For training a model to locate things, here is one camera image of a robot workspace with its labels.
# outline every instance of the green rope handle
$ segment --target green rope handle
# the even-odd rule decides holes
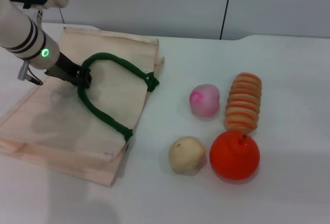
[[[148,92],[152,92],[155,89],[155,87],[159,85],[159,81],[155,78],[154,72],[144,73],[143,71],[141,71],[139,68],[137,68],[132,63],[130,63],[130,62],[128,62],[128,61],[126,61],[122,58],[119,58],[119,57],[117,57],[113,54],[110,54],[110,53],[97,53],[97,54],[94,54],[91,57],[89,57],[88,59],[86,59],[82,63],[81,66],[83,68],[89,68],[97,60],[110,60],[110,61],[113,61],[113,62],[119,64],[120,66],[124,67],[125,69],[129,70],[130,72],[132,72],[136,76],[142,78],[148,86],[148,88],[147,88]],[[86,94],[86,90],[83,87],[83,85],[81,85],[81,84],[78,85],[78,96],[82,100],[84,105],[96,117],[98,117],[100,120],[102,120],[106,124],[110,125],[111,127],[113,127],[116,131],[123,134],[125,142],[127,142],[133,136],[133,130],[132,129],[128,129],[127,127],[123,126],[122,124],[120,124],[116,120],[114,120],[108,114],[106,114],[106,113],[102,112],[101,110],[99,110],[98,108],[96,108],[92,104],[92,102],[88,99],[87,94]]]

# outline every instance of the green led light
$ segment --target green led light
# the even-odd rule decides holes
[[[50,53],[50,51],[48,49],[44,49],[44,50],[41,51],[41,55],[43,57],[47,57],[49,55],[49,53]]]

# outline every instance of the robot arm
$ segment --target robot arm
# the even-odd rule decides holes
[[[11,1],[38,7],[35,18],[25,15]],[[23,60],[19,72],[20,80],[40,83],[27,74],[29,66],[46,70],[49,76],[69,81],[74,85],[83,84],[89,88],[90,70],[73,63],[60,52],[58,44],[41,27],[41,7],[66,5],[65,0],[0,0],[0,46]]]

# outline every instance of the beige cloth bag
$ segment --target beige cloth bag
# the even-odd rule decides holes
[[[77,64],[105,52],[155,76],[162,65],[158,40],[144,36],[65,28],[60,48]],[[90,101],[134,129],[147,99],[144,80],[111,61],[90,69]],[[104,185],[113,182],[126,146],[121,133],[84,106],[75,86],[53,77],[0,119],[0,152]]]

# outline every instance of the white wall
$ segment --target white wall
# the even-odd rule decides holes
[[[330,38],[330,0],[230,0],[222,38],[254,34]]]
[[[51,8],[44,10],[43,22],[63,23],[59,9]]]
[[[66,23],[139,35],[218,39],[227,0],[70,0]]]

